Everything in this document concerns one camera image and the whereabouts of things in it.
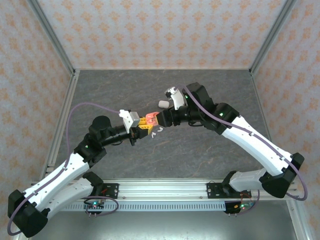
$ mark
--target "cable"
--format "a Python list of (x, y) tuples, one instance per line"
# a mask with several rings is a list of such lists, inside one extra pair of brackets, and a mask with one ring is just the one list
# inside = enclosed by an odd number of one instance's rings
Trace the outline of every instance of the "cable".
[[(185, 86), (185, 85), (180, 85), (178, 86), (178, 88), (182, 88), (184, 89), (188, 95), (190, 96), (190, 98), (192, 99), (192, 101), (198, 106), (199, 109), (201, 109), (206, 115), (208, 115), (210, 118), (212, 118), (213, 120), (222, 123), (224, 125), (230, 126), (230, 127), (234, 127), (236, 129), (240, 129), (248, 134), (251, 134), (251, 131), (242, 127), (242, 126), (238, 126), (236, 124), (224, 121), (214, 115), (212, 115), (210, 112), (208, 112), (198, 101), (197, 99), (193, 96), (193, 94), (190, 92), (190, 90)], [(296, 173), (296, 175), (299, 177), (300, 182), (302, 184), (303, 187), (303, 191), (304, 191), (304, 196), (302, 198), (296, 197), (291, 195), (290, 193), (286, 193), (287, 196), (298, 200), (298, 201), (305, 201), (308, 197), (308, 188), (307, 185), (305, 183), (305, 181), (303, 180), (302, 175), (300, 174), (299, 170), (296, 168), (295, 165), (293, 165), (288, 159), (285, 158), (285, 156), (283, 156), (280, 152), (278, 152), (269, 142), (267, 142), (266, 140), (264, 140), (262, 137), (260, 137), (258, 134), (254, 134), (253, 137), (257, 138), (258, 140), (260, 140), (261, 142), (263, 142), (265, 145), (267, 145), (273, 152), (275, 152), (275, 154), (277, 154), (280, 158), (283, 158), (283, 160), (285, 161), (285, 163), (287, 163)]]
[(252, 209), (254, 209), (257, 206), (257, 203), (259, 202), (259, 199), (260, 199), (260, 190), (258, 190), (258, 196), (257, 196), (257, 198), (255, 200), (255, 203), (253, 204), (252, 207), (250, 207), (247, 211), (243, 211), (243, 212), (239, 212), (239, 213), (231, 214), (231, 215), (238, 216), (238, 215), (243, 215), (243, 214), (246, 214), (246, 213), (252, 211)]
[(253, 203), (253, 201), (252, 201), (251, 197), (249, 196), (249, 194), (247, 194), (245, 192), (240, 192), (240, 194), (241, 194), (241, 203), (242, 203), (242, 201), (244, 199), (244, 195), (246, 195), (250, 199), (250, 201)]
[(123, 141), (121, 140), (119, 143), (112, 143), (111, 145), (112, 145), (112, 146), (118, 146), (118, 145), (122, 144), (122, 142), (123, 142)]
[(195, 125), (195, 123), (190, 123), (190, 122), (188, 122), (188, 125), (190, 126), (190, 127), (203, 127), (204, 125), (203, 124), (198, 124), (198, 125)]
[(45, 187), (47, 187), (49, 184), (51, 184), (54, 180), (56, 180), (64, 171), (65, 169), (67, 168), (68, 166), (68, 163), (69, 163), (69, 160), (70, 160), (70, 155), (71, 155), (71, 152), (70, 152), (70, 143), (69, 143), (69, 124), (70, 124), (70, 119), (71, 119), (71, 115), (73, 114), (73, 112), (80, 106), (83, 106), (83, 105), (91, 105), (91, 106), (95, 106), (95, 107), (98, 107), (98, 108), (101, 108), (101, 109), (104, 109), (104, 110), (107, 110), (111, 113), (115, 113), (115, 114), (119, 114), (120, 111), (115, 111), (115, 110), (112, 110), (108, 107), (105, 107), (105, 106), (102, 106), (102, 105), (99, 105), (99, 104), (96, 104), (96, 103), (93, 103), (93, 102), (82, 102), (82, 103), (79, 103), (77, 105), (75, 105), (70, 113), (69, 113), (69, 116), (67, 118), (67, 121), (66, 121), (66, 128), (65, 128), (65, 138), (66, 138), (66, 147), (67, 147), (67, 153), (68, 153), (68, 156), (67, 156), (67, 159), (66, 161), (64, 162), (64, 167), (57, 173), (57, 175), (55, 175), (52, 179), (50, 179), (48, 182), (46, 182), (44, 185), (42, 185), (41, 187), (39, 187), (37, 190), (35, 190), (33, 193), (31, 193), (29, 196), (27, 196), (17, 207), (16, 209), (13, 211), (10, 219), (9, 219), (9, 222), (8, 222), (8, 225), (7, 225), (7, 232), (10, 236), (15, 236), (15, 235), (18, 235), (21, 233), (21, 230), (17, 231), (17, 232), (12, 232), (11, 231), (11, 225), (14, 221), (14, 218), (17, 214), (17, 212), (21, 209), (22, 206), (24, 206), (26, 204), (26, 202), (32, 198), (34, 195), (36, 195), (38, 192), (40, 192), (42, 189), (44, 189)]
[[(115, 211), (118, 210), (119, 208), (119, 202), (115, 199), (113, 199), (112, 197), (108, 197), (108, 196), (86, 196), (86, 197), (83, 197), (82, 199), (87, 199), (87, 200), (92, 200), (92, 199), (106, 199), (106, 200), (112, 200), (115, 202), (116, 204), (116, 207), (115, 209), (113, 209), (112, 211), (107, 211), (107, 212), (104, 212), (104, 213), (100, 213), (100, 214), (95, 214), (96, 217), (102, 217), (102, 216), (105, 216), (105, 215), (110, 215), (110, 214), (113, 214)], [(91, 215), (89, 212), (88, 212), (88, 207), (86, 208), (85, 210), (85, 213), (87, 215)]]

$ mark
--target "white object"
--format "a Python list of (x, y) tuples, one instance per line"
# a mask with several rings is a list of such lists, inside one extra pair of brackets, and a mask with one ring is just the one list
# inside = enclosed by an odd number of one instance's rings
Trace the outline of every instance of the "white object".
[[(40, 212), (43, 209), (45, 209), (48, 203), (52, 200), (52, 198), (54, 198), (54, 196), (62, 188), (68, 185), (77, 176), (89, 170), (89, 164), (87, 162), (84, 162), (83, 160), (83, 157), (81, 157), (78, 153), (72, 153), (70, 155), (69, 163), (66, 166), (66, 169), (63, 171), (63, 173), (56, 180), (51, 182), (48, 186), (40, 190), (37, 195), (32, 196), (29, 199), (29, 202), (35, 202), (36, 209), (38, 209)], [(58, 172), (60, 172), (61, 169), (63, 169), (64, 165), (65, 161), (59, 167), (57, 167), (56, 170), (50, 173), (46, 178), (41, 180), (38, 184), (35, 184), (32, 187), (29, 187), (27, 190), (25, 190), (25, 196), (29, 196), (35, 190), (49, 182), (53, 177), (55, 177), (58, 174)]]
[(170, 105), (170, 102), (168, 101), (162, 101), (162, 100), (159, 101), (159, 108), (167, 109), (169, 105)]
[(262, 168), (256, 171), (240, 172), (237, 171), (230, 178), (230, 186), (237, 192), (245, 190), (262, 190), (262, 184), (259, 179), (266, 173), (266, 169)]
[(242, 117), (236, 117), (232, 124), (238, 125), (240, 127), (246, 128), (251, 131), (251, 134), (244, 132), (238, 128), (232, 127), (227, 128), (222, 135), (230, 139), (231, 141), (238, 144), (244, 150), (246, 150), (251, 156), (253, 156), (262, 166), (265, 167), (266, 171), (271, 176), (277, 176), (282, 174), (282, 169), (287, 168), (288, 164), (280, 159), (280, 157), (272, 151), (268, 146), (266, 146), (262, 141), (258, 140), (254, 135), (258, 135), (268, 142), (273, 148), (275, 148), (279, 153), (281, 153), (287, 160), (291, 162), (291, 154), (278, 146), (274, 145), (264, 136), (262, 136), (258, 131), (256, 131), (252, 126), (247, 123), (247, 121)]
[(51, 201), (47, 204), (45, 208), (49, 208), (47, 218), (51, 219), (56, 213), (64, 209), (73, 202), (89, 196), (94, 187), (91, 182), (85, 178), (80, 178), (76, 183), (64, 188), (56, 196), (54, 196)]
[(136, 111), (126, 111), (121, 109), (119, 116), (123, 118), (123, 124), (127, 133), (130, 132), (130, 128), (137, 127), (140, 122), (140, 117)]
[(170, 94), (169, 99), (172, 99), (175, 110), (178, 110), (181, 106), (185, 105), (185, 98), (178, 88), (173, 86), (165, 91), (166, 96), (167, 93)]

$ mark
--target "metal frame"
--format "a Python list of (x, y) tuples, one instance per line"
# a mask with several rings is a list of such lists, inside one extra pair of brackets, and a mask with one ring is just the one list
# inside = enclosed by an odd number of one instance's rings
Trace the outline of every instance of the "metal frame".
[(249, 69), (251, 75), (254, 75), (257, 69), (259, 68), (259, 65), (261, 64), (262, 60), (266, 56), (270, 46), (276, 39), (278, 32), (280, 31), (281, 27), (284, 25), (284, 22), (289, 16), (291, 9), (295, 5), (296, 1), (297, 0), (287, 0), (285, 2), (279, 16), (275, 20), (270, 32), (268, 33), (266, 39), (264, 40), (264, 43), (262, 44), (262, 47), (260, 48), (257, 56), (255, 57), (251, 68)]
[(60, 56), (65, 68), (70, 72), (70, 74), (73, 74), (75, 72), (75, 69), (73, 68), (72, 63), (71, 63), (66, 51), (62, 47), (62, 44), (60, 43), (54, 29), (52, 28), (49, 20), (47, 19), (38, 0), (27, 0), (27, 2), (29, 3), (34, 14), (37, 16), (38, 20), (40, 21), (40, 24), (42, 25), (43, 30), (46, 32), (47, 36), (49, 37), (56, 52)]
[(307, 224), (306, 209), (302, 202), (295, 200), (287, 200), (286, 204), (289, 209), (293, 228), (297, 240), (313, 240), (311, 229)]
[(32, 238), (27, 238), (24, 234), (20, 233), (18, 235), (15, 235), (13, 238), (13, 240), (28, 240), (28, 239), (32, 239)]
[[(123, 201), (117, 200), (119, 208), (117, 212), (207, 212), (225, 211), (224, 201)], [(60, 210), (61, 212), (83, 212), (88, 205), (83, 201)], [(113, 201), (105, 201), (103, 209), (90, 209), (91, 212), (109, 212), (115, 209)]]
[[(104, 179), (104, 183), (119, 184), (118, 199), (126, 202), (159, 202), (159, 201), (232, 201), (240, 198), (216, 198), (209, 199), (207, 193), (207, 183), (221, 183), (223, 179), (209, 178), (112, 178)], [(290, 186), (288, 193), (294, 196), (302, 195), (297, 190), (295, 182)], [(257, 198), (258, 191), (251, 191), (253, 200)], [(289, 196), (276, 198), (264, 190), (260, 190), (260, 201), (286, 201)]]
[(72, 75), (69, 80), (68, 88), (66, 90), (63, 104), (62, 104), (62, 107), (60, 110), (59, 120), (58, 120), (56, 128), (55, 128), (54, 137), (52, 139), (51, 147), (50, 147), (50, 150), (49, 150), (48, 155), (46, 157), (45, 164), (42, 167), (39, 181), (42, 180), (46, 176), (47, 171), (52, 172), (55, 167), (55, 163), (56, 163), (57, 155), (59, 152), (59, 147), (60, 147), (60, 143), (62, 140), (62, 136), (64, 134), (64, 130), (65, 130), (69, 110), (71, 107), (72, 99), (75, 94), (79, 73), (80, 73), (80, 71), (76, 71), (74, 73), (74, 75)]

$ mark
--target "gray marble floor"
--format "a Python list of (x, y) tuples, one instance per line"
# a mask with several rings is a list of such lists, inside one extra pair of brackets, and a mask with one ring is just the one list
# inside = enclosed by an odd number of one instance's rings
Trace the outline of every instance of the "gray marble floor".
[[(164, 91), (178, 84), (199, 82), (216, 103), (233, 106), (261, 134), (267, 135), (258, 100), (247, 70), (82, 70), (72, 106), (94, 102), (112, 109), (131, 109), (140, 116), (160, 112)], [(112, 126), (122, 119), (93, 106), (83, 106), (72, 115), (70, 145), (74, 149), (92, 120), (100, 115), (110, 118)], [(66, 156), (63, 136), (56, 164)], [(252, 171), (261, 165), (235, 143), (202, 127), (183, 124), (165, 128), (154, 139), (147, 136), (134, 147), (129, 141), (107, 146), (107, 155), (94, 171), (109, 178), (224, 178), (229, 171)]]

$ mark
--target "orange patterned wall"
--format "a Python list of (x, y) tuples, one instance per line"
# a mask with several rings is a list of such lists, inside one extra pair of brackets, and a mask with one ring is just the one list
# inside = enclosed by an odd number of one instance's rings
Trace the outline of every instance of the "orange patterned wall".
[(27, 1), (0, 1), (1, 239), (9, 194), (39, 180), (69, 78)]
[(248, 69), (285, 0), (40, 0), (75, 68)]
[(297, 1), (254, 78), (273, 141), (305, 157), (305, 206), (320, 236), (319, 2)]

